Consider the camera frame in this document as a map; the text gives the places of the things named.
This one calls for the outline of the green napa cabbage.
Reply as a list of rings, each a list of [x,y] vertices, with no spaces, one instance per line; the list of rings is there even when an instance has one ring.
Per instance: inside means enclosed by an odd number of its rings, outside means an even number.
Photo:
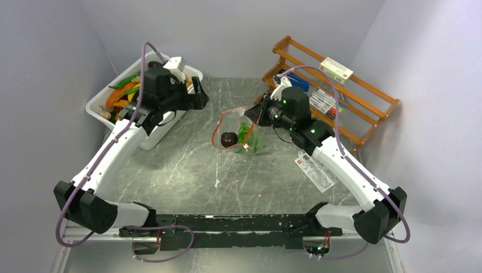
[[[260,153],[265,149],[260,133],[251,128],[251,123],[242,122],[239,126],[234,152],[236,154]]]

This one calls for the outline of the clear zip bag orange zipper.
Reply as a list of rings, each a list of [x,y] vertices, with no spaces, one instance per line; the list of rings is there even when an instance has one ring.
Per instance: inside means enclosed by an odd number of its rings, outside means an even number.
[[[217,150],[235,153],[234,152],[235,145],[229,148],[224,148],[221,145],[221,134],[224,132],[235,132],[237,134],[239,126],[242,122],[251,123],[252,124],[251,128],[256,129],[260,133],[256,125],[253,124],[247,117],[244,116],[244,112],[247,109],[249,109],[249,107],[244,105],[244,106],[238,106],[233,109],[221,112],[220,119],[217,123],[217,126],[211,135],[211,143]]]

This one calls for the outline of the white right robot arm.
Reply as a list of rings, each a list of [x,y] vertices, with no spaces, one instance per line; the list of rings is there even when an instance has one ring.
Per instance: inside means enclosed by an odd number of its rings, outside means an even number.
[[[342,144],[333,129],[312,118],[309,98],[296,87],[264,94],[244,115],[255,125],[286,130],[298,148],[327,167],[352,193],[357,206],[323,205],[307,220],[312,235],[327,228],[353,230],[371,244],[377,244],[400,222],[406,222],[407,193],[378,180]]]

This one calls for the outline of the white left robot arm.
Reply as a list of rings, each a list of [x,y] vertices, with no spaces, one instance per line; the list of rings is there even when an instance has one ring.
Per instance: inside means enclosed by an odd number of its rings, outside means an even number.
[[[196,72],[151,68],[140,78],[140,92],[121,111],[107,141],[78,175],[55,186],[53,192],[61,209],[56,231],[68,220],[97,234],[123,227],[134,227],[145,237],[155,233],[154,208],[139,202],[108,201],[105,191],[145,140],[157,143],[163,137],[167,113],[201,110],[209,97]]]

